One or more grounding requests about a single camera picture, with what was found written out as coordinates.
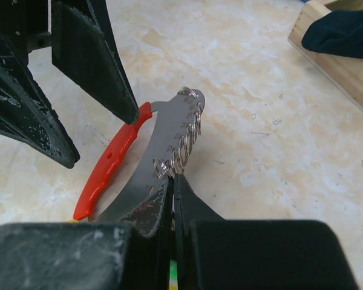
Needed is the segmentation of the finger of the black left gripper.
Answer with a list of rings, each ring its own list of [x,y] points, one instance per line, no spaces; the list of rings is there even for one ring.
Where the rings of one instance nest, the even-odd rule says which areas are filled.
[[[51,2],[52,63],[117,118],[139,107],[119,57],[105,1]]]
[[[0,33],[0,135],[71,169],[80,155],[30,70]]]

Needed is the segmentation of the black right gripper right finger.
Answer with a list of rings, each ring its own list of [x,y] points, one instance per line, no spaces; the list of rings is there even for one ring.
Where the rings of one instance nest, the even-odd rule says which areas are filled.
[[[316,220],[226,220],[174,179],[180,289],[357,289],[336,234]]]

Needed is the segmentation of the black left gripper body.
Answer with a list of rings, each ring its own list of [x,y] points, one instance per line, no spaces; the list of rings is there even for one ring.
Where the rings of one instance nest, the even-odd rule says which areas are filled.
[[[106,46],[106,2],[0,1],[0,35],[21,60],[42,47],[54,60],[89,59]]]

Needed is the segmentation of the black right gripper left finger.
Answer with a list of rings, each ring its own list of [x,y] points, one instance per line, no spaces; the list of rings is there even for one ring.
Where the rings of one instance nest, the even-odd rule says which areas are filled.
[[[0,226],[0,289],[168,289],[172,178],[117,222]]]

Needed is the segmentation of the metal key organizer red handle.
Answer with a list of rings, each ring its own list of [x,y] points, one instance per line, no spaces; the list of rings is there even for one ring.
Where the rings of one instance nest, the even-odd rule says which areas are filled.
[[[141,126],[154,114],[154,130],[137,168],[97,221],[117,221],[153,193],[162,176],[182,174],[201,134],[204,106],[203,93],[187,87],[169,101],[142,104],[137,123],[124,124],[100,156],[78,199],[73,219],[81,221],[94,214],[98,200],[122,165]]]

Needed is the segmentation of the keys with coloured tags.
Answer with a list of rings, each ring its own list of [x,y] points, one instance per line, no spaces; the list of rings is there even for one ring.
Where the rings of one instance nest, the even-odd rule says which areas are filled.
[[[177,263],[170,261],[169,266],[169,290],[178,290]]]

